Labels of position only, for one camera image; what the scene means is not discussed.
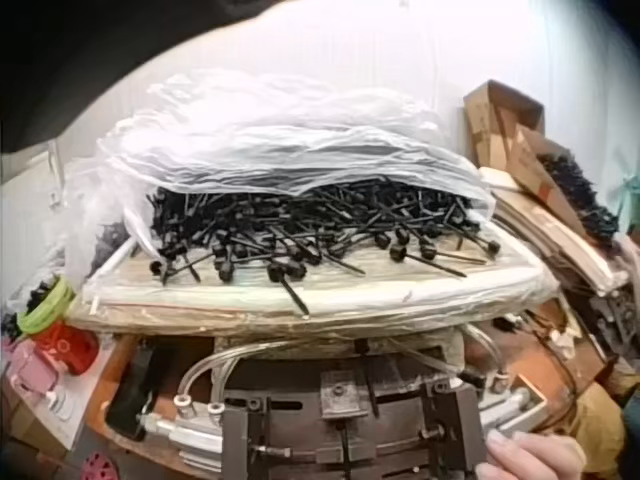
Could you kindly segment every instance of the black plastic part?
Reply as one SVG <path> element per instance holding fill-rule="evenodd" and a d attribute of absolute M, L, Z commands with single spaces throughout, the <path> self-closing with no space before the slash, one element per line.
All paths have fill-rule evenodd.
<path fill-rule="evenodd" d="M 119 435 L 136 442 L 144 439 L 138 416 L 145 406 L 153 409 L 173 353 L 173 347 L 163 343 L 138 346 L 105 415 L 107 425 Z"/>

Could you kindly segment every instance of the white wall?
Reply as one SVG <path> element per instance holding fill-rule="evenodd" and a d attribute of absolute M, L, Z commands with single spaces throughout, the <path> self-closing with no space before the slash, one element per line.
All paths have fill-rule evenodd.
<path fill-rule="evenodd" d="M 640 155 L 638 61 L 581 0 L 292 0 L 148 62 L 59 139 L 63 159 L 136 108 L 147 86 L 192 68 L 302 74 L 340 89 L 383 86 L 429 102 L 468 153 L 462 97 L 494 78 L 546 106 L 547 135 L 571 148 L 614 210 Z"/>

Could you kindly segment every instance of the wooden board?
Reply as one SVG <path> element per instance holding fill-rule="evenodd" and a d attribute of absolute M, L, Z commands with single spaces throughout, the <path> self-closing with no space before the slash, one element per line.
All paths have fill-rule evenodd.
<path fill-rule="evenodd" d="M 309 267 L 307 277 L 292 284 L 309 307 L 309 318 L 261 268 L 241 270 L 237 281 L 223 285 L 206 261 L 198 265 L 200 284 L 184 271 L 163 287 L 149 272 L 149 258 L 138 255 L 87 282 L 67 318 L 80 328 L 145 335 L 376 337 L 494 318 L 537 305 L 555 292 L 543 264 L 519 241 L 493 225 L 483 235 L 502 245 L 495 261 L 437 259 L 466 278 L 416 261 L 395 263 L 371 245 L 345 259 L 363 268 L 365 277 L 327 263 Z M 445 237 L 440 248 L 451 251 L 456 243 L 457 237 Z M 486 258 L 469 241 L 460 253 Z"/>

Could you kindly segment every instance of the plastic bag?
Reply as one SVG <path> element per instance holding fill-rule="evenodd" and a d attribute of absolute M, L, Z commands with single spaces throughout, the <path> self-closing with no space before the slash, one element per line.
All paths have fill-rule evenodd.
<path fill-rule="evenodd" d="M 95 159 L 78 159 L 65 166 L 65 277 L 79 291 L 128 238 L 123 211 L 106 180 L 110 171 Z"/>
<path fill-rule="evenodd" d="M 158 256 L 145 194 L 269 192 L 385 176 L 472 200 L 494 200 L 477 169 L 445 148 L 436 115 L 382 89 L 333 92 L 299 77 L 198 70 L 154 85 L 154 110 L 118 122 L 99 141 L 127 228 Z"/>

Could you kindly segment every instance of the metal bracket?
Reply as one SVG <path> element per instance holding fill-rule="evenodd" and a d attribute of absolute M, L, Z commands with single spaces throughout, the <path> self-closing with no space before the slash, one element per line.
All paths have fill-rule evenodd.
<path fill-rule="evenodd" d="M 320 402 L 324 420 L 364 417 L 368 413 L 360 405 L 358 385 L 351 370 L 334 370 L 322 374 Z"/>
<path fill-rule="evenodd" d="M 247 408 L 227 406 L 222 414 L 223 480 L 268 480 L 269 399 L 252 398 Z"/>
<path fill-rule="evenodd" d="M 427 442 L 429 468 L 435 478 L 443 470 L 469 472 L 486 458 L 478 396 L 473 387 L 455 390 L 447 384 L 420 387 L 425 429 L 420 436 Z"/>

